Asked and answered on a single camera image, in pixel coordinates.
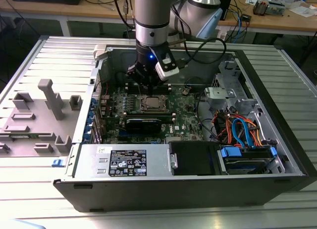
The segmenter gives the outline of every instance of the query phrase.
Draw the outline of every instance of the workbench leg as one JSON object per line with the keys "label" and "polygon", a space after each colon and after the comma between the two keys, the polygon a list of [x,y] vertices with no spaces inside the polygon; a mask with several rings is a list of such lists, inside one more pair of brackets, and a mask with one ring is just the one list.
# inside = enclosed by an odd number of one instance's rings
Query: workbench leg
{"label": "workbench leg", "polygon": [[16,25],[14,22],[14,18],[12,17],[2,17],[3,21],[5,22],[5,24],[7,24],[11,29],[15,29]]}
{"label": "workbench leg", "polygon": [[60,23],[60,27],[61,27],[61,30],[63,32],[63,36],[65,37],[71,37],[71,30],[70,30],[70,26],[69,26],[69,23],[67,21],[66,18],[62,18],[59,20],[59,23]]}
{"label": "workbench leg", "polygon": [[98,25],[99,25],[99,34],[103,35],[105,33],[104,32],[104,24],[102,22],[99,22]]}

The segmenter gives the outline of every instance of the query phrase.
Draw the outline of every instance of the aluminum profile table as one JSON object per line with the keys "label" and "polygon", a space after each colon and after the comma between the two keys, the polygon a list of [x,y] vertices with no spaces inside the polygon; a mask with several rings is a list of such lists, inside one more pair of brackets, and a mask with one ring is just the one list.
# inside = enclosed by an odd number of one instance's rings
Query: aluminum profile table
{"label": "aluminum profile table", "polygon": [[[49,37],[39,40],[0,95],[0,126],[12,112],[17,91],[44,98],[38,80],[49,77],[63,99],[84,93],[94,68],[96,44],[134,44],[122,39]],[[199,44],[189,43],[191,47]],[[317,90],[291,58],[273,46],[228,44],[243,50],[278,108],[317,167]],[[206,44],[221,48],[221,44]],[[55,157],[0,158],[1,217],[63,228],[315,228],[317,183],[287,192],[263,206],[163,211],[80,213],[53,187],[65,168]]]}

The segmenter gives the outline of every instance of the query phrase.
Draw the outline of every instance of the floor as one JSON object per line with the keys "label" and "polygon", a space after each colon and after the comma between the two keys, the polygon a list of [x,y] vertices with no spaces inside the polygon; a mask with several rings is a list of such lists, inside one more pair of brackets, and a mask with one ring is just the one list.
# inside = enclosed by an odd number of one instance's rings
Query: floor
{"label": "floor", "polygon": [[[62,36],[60,25],[53,20],[27,20],[41,35]],[[0,91],[5,84],[18,69],[29,51],[36,43],[38,36],[28,24],[22,19],[15,19],[16,28],[14,30],[4,27],[4,31],[0,35]],[[104,24],[104,33],[100,34],[98,23],[92,22],[71,22],[70,23],[73,36],[77,37],[105,37],[105,38],[122,38],[123,32],[126,30],[123,24]],[[253,40],[254,33],[248,33],[244,39],[245,43]],[[267,45],[274,37],[273,34],[259,33],[254,39],[254,44]],[[306,36],[290,36],[284,35],[275,41],[275,45],[282,48],[289,56],[298,62],[304,49],[308,45],[308,37]],[[317,76],[317,48],[307,59],[306,63],[301,67],[302,71],[316,84]]]}

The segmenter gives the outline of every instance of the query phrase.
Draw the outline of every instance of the blue clip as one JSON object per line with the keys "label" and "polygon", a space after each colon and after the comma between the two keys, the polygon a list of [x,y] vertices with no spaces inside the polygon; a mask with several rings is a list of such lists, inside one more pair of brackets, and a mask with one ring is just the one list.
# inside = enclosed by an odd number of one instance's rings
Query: blue clip
{"label": "blue clip", "polygon": [[88,117],[94,117],[94,115],[95,115],[94,112],[92,112],[92,111],[88,112]]}
{"label": "blue clip", "polygon": [[86,120],[86,123],[87,123],[87,124],[91,124],[91,123],[93,123],[93,120],[92,120],[91,118],[88,118],[88,119]]}
{"label": "blue clip", "polygon": [[97,103],[98,103],[98,102],[97,102],[96,99],[93,99],[93,98],[91,99],[91,104],[92,104],[92,105],[97,105]]}
{"label": "blue clip", "polygon": [[274,157],[276,157],[277,156],[277,151],[276,151],[275,147],[271,147],[270,150],[271,150],[272,155]]}
{"label": "blue clip", "polygon": [[248,129],[248,125],[247,123],[241,119],[241,118],[236,118],[234,119],[234,121],[232,122],[232,134],[233,134],[233,137],[241,144],[242,147],[245,147],[244,143],[239,139],[239,137],[237,136],[237,133],[236,133],[236,123],[237,121],[241,121],[242,122],[242,125],[244,127],[244,131],[246,133],[246,139],[247,139],[247,143],[250,147],[253,147],[253,142],[252,142],[252,139],[250,138],[250,135],[249,135],[249,129]]}
{"label": "blue clip", "polygon": [[84,129],[85,132],[90,131],[90,130],[91,130],[90,126],[85,126],[85,129]]}
{"label": "blue clip", "polygon": [[83,134],[83,138],[84,138],[85,140],[89,140],[89,139],[90,139],[90,134],[84,133],[84,134]]}
{"label": "blue clip", "polygon": [[61,168],[61,167],[64,167],[63,165],[63,160],[61,159],[56,159],[53,161],[53,164],[52,164],[52,167],[53,168]]}
{"label": "blue clip", "polygon": [[227,156],[236,156],[236,157],[242,156],[239,147],[223,147],[221,149],[221,155],[223,158]]}

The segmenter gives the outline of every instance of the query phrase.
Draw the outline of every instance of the robotic arm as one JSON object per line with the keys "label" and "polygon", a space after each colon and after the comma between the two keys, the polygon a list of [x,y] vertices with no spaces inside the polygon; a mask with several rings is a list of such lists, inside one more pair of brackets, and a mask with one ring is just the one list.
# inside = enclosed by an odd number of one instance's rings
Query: robotic arm
{"label": "robotic arm", "polygon": [[135,0],[137,59],[127,74],[149,94],[184,67],[175,60],[167,42],[169,31],[180,30],[178,17],[170,14],[171,6],[189,25],[185,32],[202,39],[211,35],[222,14],[220,0],[177,1]]}

